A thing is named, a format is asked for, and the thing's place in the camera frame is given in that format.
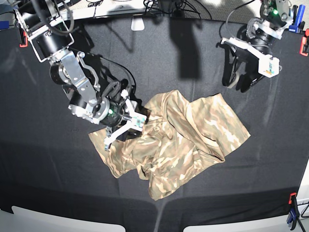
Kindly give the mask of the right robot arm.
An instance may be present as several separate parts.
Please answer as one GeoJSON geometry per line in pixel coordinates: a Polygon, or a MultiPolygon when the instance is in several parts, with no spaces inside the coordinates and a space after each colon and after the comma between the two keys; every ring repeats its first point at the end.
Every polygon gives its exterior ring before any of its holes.
{"type": "Polygon", "coordinates": [[[25,37],[40,62],[50,63],[50,77],[61,85],[70,103],[68,109],[79,118],[106,129],[104,143],[141,135],[147,117],[137,112],[130,99],[132,82],[109,79],[104,84],[96,70],[85,62],[85,52],[72,51],[74,19],[65,23],[60,10],[63,0],[20,0],[14,13],[25,37]]]}

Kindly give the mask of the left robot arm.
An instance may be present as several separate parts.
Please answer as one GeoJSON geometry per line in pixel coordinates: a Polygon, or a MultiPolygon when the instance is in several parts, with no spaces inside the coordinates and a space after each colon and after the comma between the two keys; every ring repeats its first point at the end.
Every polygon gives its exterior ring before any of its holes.
{"type": "Polygon", "coordinates": [[[233,34],[223,37],[221,45],[228,49],[229,58],[223,85],[238,86],[241,92],[246,92],[263,78],[277,76],[282,67],[271,49],[274,41],[280,40],[293,24],[294,15],[286,0],[263,0],[259,17],[249,20],[243,39],[233,34]]]}

